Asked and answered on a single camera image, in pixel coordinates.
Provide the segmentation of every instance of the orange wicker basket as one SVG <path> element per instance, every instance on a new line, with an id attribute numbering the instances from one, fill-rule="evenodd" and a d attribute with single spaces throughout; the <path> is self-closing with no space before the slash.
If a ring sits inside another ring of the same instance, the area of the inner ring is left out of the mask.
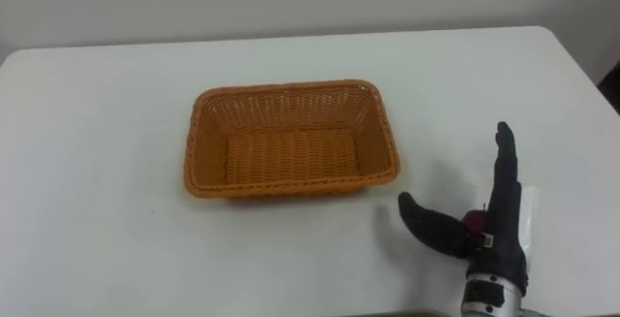
<path id="1" fill-rule="evenodd" d="M 194 105 L 184 181 L 197 197 L 353 192 L 398 171 L 381 96 L 363 80 L 217 88 Z"/>

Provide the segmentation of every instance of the basket rim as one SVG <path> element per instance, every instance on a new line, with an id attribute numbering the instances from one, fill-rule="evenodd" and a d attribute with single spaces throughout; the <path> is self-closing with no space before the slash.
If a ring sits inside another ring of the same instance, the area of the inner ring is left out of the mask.
<path id="1" fill-rule="evenodd" d="M 282 181 L 270 181 L 270 182 L 255 182 L 255 183 L 237 183 L 237 184 L 219 184 L 219 185 L 201 185 L 196 182 L 195 175 L 193 173 L 192 161 L 193 155 L 196 149 L 196 133 L 199 127 L 199 112 L 202 111 L 206 103 L 206 99 L 225 95 L 228 93 L 267 93 L 277 92 L 282 90 L 304 90 L 312 88 L 326 88 L 326 87 L 347 87 L 363 86 L 372 92 L 374 98 L 373 105 L 378 111 L 381 130 L 383 132 L 383 139 L 387 145 L 387 158 L 388 167 L 378 173 L 365 174 L 365 175 L 351 175 L 351 176 L 338 176 L 338 177 L 316 177 L 305 180 L 282 180 Z M 217 87 L 204 91 L 195 101 L 192 110 L 192 117 L 190 123 L 190 130 L 187 137 L 186 151 L 185 151 L 185 163 L 184 163 L 184 183 L 188 191 L 197 197 L 234 197 L 234 191 L 238 191 L 238 197 L 252 197 L 249 192 L 251 190 L 261 190 L 261 192 L 269 192 L 276 195 L 277 189 L 283 188 L 303 188 L 304 192 L 311 191 L 312 186 L 328 187 L 329 185 L 339 185 L 347 187 L 364 187 L 386 183 L 394 180 L 400 171 L 400 162 L 398 158 L 398 152 L 396 150 L 396 144 L 394 142 L 393 134 L 388 122 L 388 116 L 386 114 L 386 108 L 383 104 L 381 94 L 377 87 L 367 80 L 363 79 L 336 79 L 336 80 L 320 80 L 320 81 L 303 81 L 303 82 L 288 82 L 288 83 L 270 83 L 270 84 L 257 84 L 246 86 L 233 86 L 233 87 Z"/>

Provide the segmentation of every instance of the robotic thumb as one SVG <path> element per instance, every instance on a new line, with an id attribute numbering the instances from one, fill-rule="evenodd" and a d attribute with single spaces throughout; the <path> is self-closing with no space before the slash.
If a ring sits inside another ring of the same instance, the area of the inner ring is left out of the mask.
<path id="1" fill-rule="evenodd" d="M 468 232 L 463 223 L 418 205 L 408 192 L 398 196 L 398 208 L 405 225 L 420 242 L 455 258 L 468 257 Z"/>

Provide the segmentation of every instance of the red component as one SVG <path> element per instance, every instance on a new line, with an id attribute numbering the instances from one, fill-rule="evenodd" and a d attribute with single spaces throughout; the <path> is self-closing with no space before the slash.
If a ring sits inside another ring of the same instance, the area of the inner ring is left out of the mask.
<path id="1" fill-rule="evenodd" d="M 469 232 L 470 235 L 479 235 L 484 230 L 486 211 L 470 210 L 463 216 L 461 222 L 465 224 L 467 232 Z"/>

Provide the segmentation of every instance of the silver metal cylinder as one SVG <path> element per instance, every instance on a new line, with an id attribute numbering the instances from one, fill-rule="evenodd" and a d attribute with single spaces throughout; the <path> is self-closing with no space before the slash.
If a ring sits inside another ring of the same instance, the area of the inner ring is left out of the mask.
<path id="1" fill-rule="evenodd" d="M 461 304 L 464 317 L 519 317 L 521 292 L 507 279 L 493 274 L 472 274 L 467 277 Z"/>

